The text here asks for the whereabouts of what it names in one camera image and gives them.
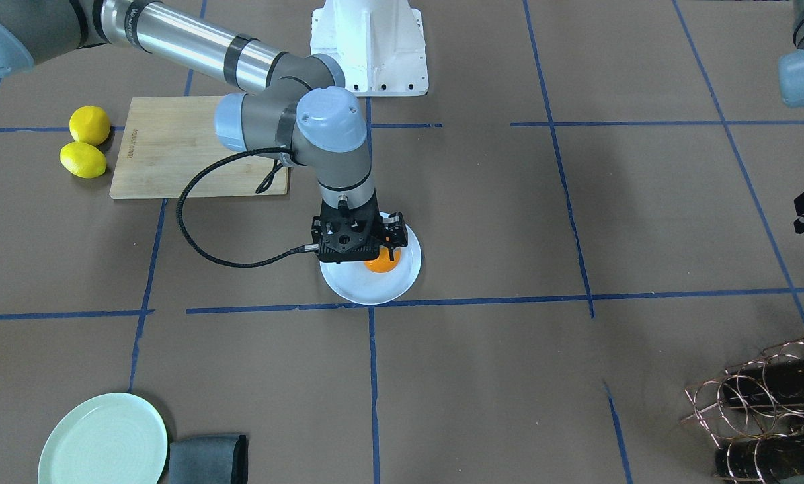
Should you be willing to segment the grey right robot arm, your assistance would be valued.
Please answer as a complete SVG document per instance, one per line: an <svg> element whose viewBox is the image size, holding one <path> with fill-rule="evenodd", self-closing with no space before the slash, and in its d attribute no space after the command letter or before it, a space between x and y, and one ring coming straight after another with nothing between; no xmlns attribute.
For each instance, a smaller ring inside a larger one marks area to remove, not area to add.
<svg viewBox="0 0 804 484"><path fill-rule="evenodd" d="M298 57L258 39L208 24L160 1L0 1L0 79L27 73L65 53L100 45L131 46L239 89L218 104L215 129L232 155L186 184L175 206L184 239L202 257L183 209L206 175L243 157L275 161L257 192L285 166L313 169L322 197L312 242L288 251L315 252L323 263L396 260L409 244L400 212L383 215L372 180L367 124L344 73L331 57Z"/></svg>

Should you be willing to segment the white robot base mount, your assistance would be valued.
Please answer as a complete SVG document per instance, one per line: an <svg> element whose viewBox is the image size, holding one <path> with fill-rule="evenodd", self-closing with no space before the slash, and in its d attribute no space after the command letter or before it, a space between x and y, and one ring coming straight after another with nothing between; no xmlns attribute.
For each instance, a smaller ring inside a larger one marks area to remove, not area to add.
<svg viewBox="0 0 804 484"><path fill-rule="evenodd" d="M334 58L355 96L429 91L424 19L408 1L325 1L311 28L312 54Z"/></svg>

